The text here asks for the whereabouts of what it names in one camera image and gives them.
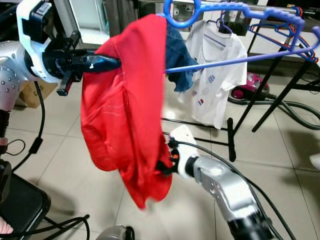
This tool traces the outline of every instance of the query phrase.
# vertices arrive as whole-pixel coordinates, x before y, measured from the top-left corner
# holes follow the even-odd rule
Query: vacuum hose
[[[275,101],[275,99],[277,98],[276,95],[272,95],[272,94],[268,94],[266,96],[266,100],[259,100],[254,102],[255,105],[272,105]],[[228,98],[228,101],[234,104],[238,104],[238,105],[248,105],[250,103],[249,100],[246,99],[235,99],[232,97]],[[312,129],[312,130],[320,130],[320,125],[315,125],[312,124],[306,120],[304,120],[302,117],[300,117],[294,110],[292,107],[296,107],[296,108],[300,108],[303,110],[306,110],[310,113],[312,113],[313,115],[315,115],[319,121],[320,121],[320,112],[317,111],[316,109],[299,103],[299,102],[295,102],[295,101],[281,101],[281,103],[279,104],[278,108],[280,108],[282,111],[284,111],[286,114],[288,114],[291,118],[293,118],[295,121],[297,121],[299,124],[301,124],[302,126],[305,126],[308,129]]]

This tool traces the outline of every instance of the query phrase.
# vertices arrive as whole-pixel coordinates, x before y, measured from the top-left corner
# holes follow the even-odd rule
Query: red cloth
[[[148,15],[96,51],[120,59],[120,68],[83,78],[81,130],[91,158],[101,170],[119,169],[142,209],[149,197],[162,200],[172,182],[156,171],[159,160],[172,165],[161,129],[165,44],[166,20]]]

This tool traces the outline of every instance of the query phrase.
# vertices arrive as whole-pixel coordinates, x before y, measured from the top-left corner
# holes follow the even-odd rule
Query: cardboard box
[[[42,97],[46,99],[48,95],[55,90],[57,83],[48,83],[43,80],[38,81]],[[26,81],[21,86],[19,97],[15,101],[15,105],[36,109],[40,105],[36,86],[33,81]]]

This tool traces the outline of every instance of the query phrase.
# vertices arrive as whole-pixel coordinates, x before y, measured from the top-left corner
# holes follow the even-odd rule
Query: pink vacuum cleaner
[[[258,74],[248,72],[246,75],[246,85],[235,87],[231,92],[231,96],[236,100],[251,100],[262,81],[263,79],[259,77]],[[257,100],[265,100],[265,98],[269,95],[269,92],[270,87],[268,84],[266,84]]]

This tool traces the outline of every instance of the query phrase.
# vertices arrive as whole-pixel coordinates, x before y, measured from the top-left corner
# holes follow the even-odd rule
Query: vacuum cleaner
[[[231,97],[228,98],[228,101],[238,105],[248,105],[250,100],[254,96],[255,92],[258,90],[260,84],[262,83],[263,79],[259,77],[258,74],[248,72],[246,78],[246,85],[240,85],[235,87],[231,91]],[[255,101],[255,105],[271,105],[275,99],[277,98],[276,95],[270,94],[270,86],[265,84],[263,90],[261,91],[260,95]],[[304,127],[312,130],[320,130],[320,125],[312,124],[303,118],[301,118],[292,107],[300,108],[305,111],[308,111],[315,115],[320,122],[320,112],[316,109],[312,108],[311,106],[302,104],[300,102],[295,101],[282,101],[278,108],[288,114],[291,118],[297,121],[299,124],[303,125]]]

